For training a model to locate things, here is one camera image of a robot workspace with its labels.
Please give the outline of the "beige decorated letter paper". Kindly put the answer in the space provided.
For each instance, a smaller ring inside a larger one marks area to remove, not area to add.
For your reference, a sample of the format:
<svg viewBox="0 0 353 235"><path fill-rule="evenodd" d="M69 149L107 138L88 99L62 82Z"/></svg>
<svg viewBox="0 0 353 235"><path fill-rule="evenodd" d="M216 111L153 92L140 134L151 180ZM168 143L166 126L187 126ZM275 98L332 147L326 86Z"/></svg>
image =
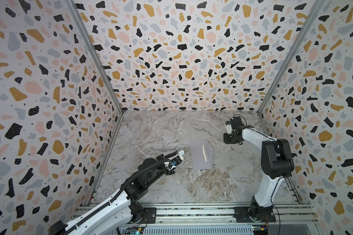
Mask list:
<svg viewBox="0 0 353 235"><path fill-rule="evenodd" d="M202 152L203 152L203 157L205 159L205 162L207 163L207 155L206 155L206 151L205 151L205 146L202 145Z"/></svg>

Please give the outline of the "pale lilac envelope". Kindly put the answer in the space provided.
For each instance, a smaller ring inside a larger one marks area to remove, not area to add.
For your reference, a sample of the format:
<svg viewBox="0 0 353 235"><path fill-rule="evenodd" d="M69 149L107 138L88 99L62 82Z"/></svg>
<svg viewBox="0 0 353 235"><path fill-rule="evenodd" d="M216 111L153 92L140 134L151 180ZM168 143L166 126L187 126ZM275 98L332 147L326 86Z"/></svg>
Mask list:
<svg viewBox="0 0 353 235"><path fill-rule="evenodd" d="M207 163L203 157L202 145L205 146ZM213 168L213 148L207 139L190 141L191 159L194 170L204 170Z"/></svg>

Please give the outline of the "blue white glue stick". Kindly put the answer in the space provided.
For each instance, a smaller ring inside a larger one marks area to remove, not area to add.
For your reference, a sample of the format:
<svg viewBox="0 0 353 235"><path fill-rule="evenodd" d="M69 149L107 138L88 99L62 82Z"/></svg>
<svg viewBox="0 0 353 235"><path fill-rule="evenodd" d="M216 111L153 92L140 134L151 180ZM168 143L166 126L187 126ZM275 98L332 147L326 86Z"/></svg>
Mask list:
<svg viewBox="0 0 353 235"><path fill-rule="evenodd" d="M176 154L176 156L174 157L174 161L177 161L177 162L182 162L183 160L184 160L184 156L185 155L185 153L184 153L184 151L183 150L180 150L177 154Z"/></svg>

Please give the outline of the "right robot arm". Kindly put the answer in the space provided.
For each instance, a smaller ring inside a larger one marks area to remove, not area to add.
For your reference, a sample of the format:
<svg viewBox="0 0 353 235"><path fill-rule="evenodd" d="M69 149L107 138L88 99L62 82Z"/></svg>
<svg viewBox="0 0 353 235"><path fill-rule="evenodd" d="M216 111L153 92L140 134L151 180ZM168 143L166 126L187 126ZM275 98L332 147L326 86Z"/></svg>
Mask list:
<svg viewBox="0 0 353 235"><path fill-rule="evenodd" d="M263 177L248 210L253 220L259 220L273 212L277 190L295 168L289 142L261 133L253 126L247 125L241 115L233 116L226 122L225 128L226 133L223 134L225 144L243 144L247 141L260 151Z"/></svg>

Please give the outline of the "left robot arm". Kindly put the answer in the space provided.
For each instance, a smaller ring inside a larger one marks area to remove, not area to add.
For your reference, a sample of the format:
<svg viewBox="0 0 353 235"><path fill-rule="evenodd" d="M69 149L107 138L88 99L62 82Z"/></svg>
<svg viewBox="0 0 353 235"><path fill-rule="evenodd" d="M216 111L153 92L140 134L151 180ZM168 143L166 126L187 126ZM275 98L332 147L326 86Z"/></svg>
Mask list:
<svg viewBox="0 0 353 235"><path fill-rule="evenodd" d="M68 223L61 220L50 227L50 235L104 235L128 223L141 220L143 206L139 203L148 188L164 175L175 174L184 160L184 151L147 158L120 188L93 209Z"/></svg>

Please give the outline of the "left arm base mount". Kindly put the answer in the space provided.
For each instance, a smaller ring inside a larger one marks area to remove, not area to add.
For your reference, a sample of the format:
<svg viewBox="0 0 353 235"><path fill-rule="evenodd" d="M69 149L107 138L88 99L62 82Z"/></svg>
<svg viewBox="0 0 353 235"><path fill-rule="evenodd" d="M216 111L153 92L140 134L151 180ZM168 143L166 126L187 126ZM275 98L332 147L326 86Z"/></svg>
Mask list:
<svg viewBox="0 0 353 235"><path fill-rule="evenodd" d="M130 223L132 224L155 224L157 216L157 208L155 207L145 207L142 210L137 210L134 212Z"/></svg>

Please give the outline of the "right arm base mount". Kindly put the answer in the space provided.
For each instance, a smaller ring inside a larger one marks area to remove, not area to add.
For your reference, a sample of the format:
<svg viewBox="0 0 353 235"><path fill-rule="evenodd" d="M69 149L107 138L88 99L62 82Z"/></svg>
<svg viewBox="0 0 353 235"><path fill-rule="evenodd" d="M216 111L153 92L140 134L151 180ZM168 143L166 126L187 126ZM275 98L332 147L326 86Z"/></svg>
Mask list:
<svg viewBox="0 0 353 235"><path fill-rule="evenodd" d="M276 222L273 206L258 207L250 205L248 207L234 207L234 218L237 223Z"/></svg>

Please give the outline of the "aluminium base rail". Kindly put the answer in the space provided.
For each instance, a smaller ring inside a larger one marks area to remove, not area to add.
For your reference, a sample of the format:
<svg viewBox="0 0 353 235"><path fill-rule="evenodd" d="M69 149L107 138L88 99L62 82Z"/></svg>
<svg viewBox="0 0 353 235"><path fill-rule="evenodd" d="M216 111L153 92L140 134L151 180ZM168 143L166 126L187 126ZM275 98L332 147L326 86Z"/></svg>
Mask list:
<svg viewBox="0 0 353 235"><path fill-rule="evenodd" d="M277 204L263 222L241 218L247 203L144 203L143 223L110 229L116 235L322 235L308 204Z"/></svg>

